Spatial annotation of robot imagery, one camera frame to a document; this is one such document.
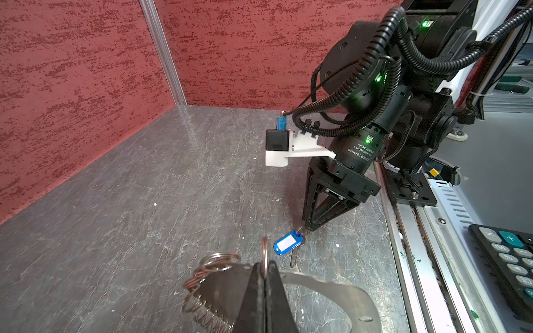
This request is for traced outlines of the blue key tag with key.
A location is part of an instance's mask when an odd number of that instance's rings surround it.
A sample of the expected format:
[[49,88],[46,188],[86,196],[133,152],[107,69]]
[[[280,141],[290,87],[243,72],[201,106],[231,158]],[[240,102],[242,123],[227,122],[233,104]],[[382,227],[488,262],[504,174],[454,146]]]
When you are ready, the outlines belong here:
[[296,267],[298,250],[305,244],[306,236],[309,233],[309,230],[304,226],[287,233],[274,243],[273,250],[275,254],[280,256],[290,254],[290,267]]

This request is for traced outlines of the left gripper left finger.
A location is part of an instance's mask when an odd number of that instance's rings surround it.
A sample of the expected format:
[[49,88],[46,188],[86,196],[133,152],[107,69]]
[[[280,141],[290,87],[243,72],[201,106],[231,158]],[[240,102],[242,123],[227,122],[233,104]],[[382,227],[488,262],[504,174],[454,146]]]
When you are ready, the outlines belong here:
[[233,333],[266,332],[265,279],[260,263],[254,264]]

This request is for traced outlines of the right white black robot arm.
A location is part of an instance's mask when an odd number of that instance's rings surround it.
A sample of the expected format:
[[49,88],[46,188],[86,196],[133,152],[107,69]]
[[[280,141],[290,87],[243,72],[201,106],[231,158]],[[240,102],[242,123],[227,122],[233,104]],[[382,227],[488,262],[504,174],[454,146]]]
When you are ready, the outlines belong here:
[[380,22],[355,22],[314,70],[310,94],[292,111],[303,134],[329,137],[332,157],[308,168],[303,222],[314,231],[380,191],[366,176],[384,174],[392,201],[437,204],[421,168],[458,123],[474,114],[456,108],[450,88],[518,28],[532,23],[532,5],[505,12],[483,39],[473,26],[475,1],[404,1]]

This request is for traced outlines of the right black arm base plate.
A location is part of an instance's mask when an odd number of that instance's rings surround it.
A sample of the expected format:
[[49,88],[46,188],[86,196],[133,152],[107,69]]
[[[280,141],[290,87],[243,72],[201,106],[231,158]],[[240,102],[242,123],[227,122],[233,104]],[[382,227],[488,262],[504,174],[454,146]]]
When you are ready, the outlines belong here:
[[435,207],[437,205],[437,199],[422,173],[416,173],[412,176],[407,169],[393,172],[384,166],[382,170],[391,202],[421,207]]

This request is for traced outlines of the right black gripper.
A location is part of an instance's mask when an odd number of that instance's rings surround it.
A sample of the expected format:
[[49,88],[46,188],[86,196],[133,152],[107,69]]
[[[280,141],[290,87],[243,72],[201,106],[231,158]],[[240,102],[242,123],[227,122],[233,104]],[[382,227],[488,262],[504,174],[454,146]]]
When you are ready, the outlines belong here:
[[400,85],[373,123],[354,134],[333,139],[330,149],[335,158],[311,159],[303,208],[307,230],[319,229],[380,191],[380,186],[365,173],[383,152],[387,137],[405,113],[411,96],[411,89]]

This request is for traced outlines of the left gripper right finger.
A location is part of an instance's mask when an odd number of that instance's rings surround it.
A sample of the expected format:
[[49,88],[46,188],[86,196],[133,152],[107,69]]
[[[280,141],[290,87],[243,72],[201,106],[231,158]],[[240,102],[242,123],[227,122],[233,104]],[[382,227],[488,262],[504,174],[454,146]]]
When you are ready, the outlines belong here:
[[265,280],[266,332],[298,333],[276,262],[269,261]]

